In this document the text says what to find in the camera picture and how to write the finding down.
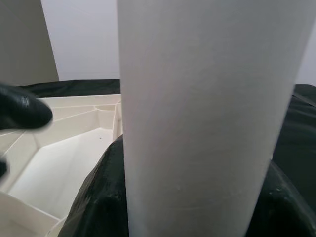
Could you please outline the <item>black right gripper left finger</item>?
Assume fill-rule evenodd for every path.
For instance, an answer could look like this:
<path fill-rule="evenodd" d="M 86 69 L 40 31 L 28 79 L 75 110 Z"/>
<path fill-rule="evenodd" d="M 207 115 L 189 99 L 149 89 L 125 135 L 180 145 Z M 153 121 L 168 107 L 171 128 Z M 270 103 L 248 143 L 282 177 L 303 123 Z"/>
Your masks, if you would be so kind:
<path fill-rule="evenodd" d="M 85 178 L 60 231 L 62 237 L 127 237 L 123 137 Z"/>

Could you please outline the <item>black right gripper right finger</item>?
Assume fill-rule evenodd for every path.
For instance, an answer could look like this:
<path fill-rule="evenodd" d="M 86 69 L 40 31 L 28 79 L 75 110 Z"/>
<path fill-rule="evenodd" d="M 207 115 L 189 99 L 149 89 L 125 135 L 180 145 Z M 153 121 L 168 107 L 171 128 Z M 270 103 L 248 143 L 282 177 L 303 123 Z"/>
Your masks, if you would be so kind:
<path fill-rule="evenodd" d="M 314 237 L 316 215 L 273 162 L 270 162 L 251 222 L 248 237 Z"/>

